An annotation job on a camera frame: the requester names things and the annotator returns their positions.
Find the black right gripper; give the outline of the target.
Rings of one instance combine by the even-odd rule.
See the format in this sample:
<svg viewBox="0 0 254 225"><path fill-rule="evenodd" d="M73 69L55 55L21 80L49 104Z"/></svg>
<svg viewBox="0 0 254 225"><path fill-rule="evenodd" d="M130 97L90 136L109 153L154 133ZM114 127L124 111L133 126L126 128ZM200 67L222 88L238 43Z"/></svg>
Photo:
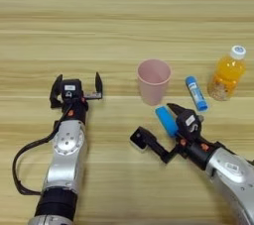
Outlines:
<svg viewBox="0 0 254 225"><path fill-rule="evenodd" d="M175 103L168 103L167 106L177 116L185 111L184 107ZM175 145L171 151L167 151L150 132L145 133L144 137L145 143L160 157L163 163L167 164L179 153L183 158L191 160L200 169L206 169L215 151L219 148L223 148L221 143L209 143L204 138L190 142L184 138L177 137L178 144Z"/></svg>

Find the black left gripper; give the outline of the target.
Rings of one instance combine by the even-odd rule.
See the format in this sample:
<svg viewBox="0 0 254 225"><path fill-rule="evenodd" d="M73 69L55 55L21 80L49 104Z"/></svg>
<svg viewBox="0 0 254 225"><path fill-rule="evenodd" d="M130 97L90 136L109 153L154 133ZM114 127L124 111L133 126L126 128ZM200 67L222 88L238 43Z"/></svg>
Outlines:
<svg viewBox="0 0 254 225"><path fill-rule="evenodd" d="M50 94L51 108L62 108L64 120L78 120L85 123L86 112L88 111L88 101L99 100L103 97L103 84L99 73L97 72L95 75L96 92L81 93L77 97L66 98L63 101L63 106L58 100L58 97L61 94L62 81L63 76L60 74L52 86Z"/></svg>

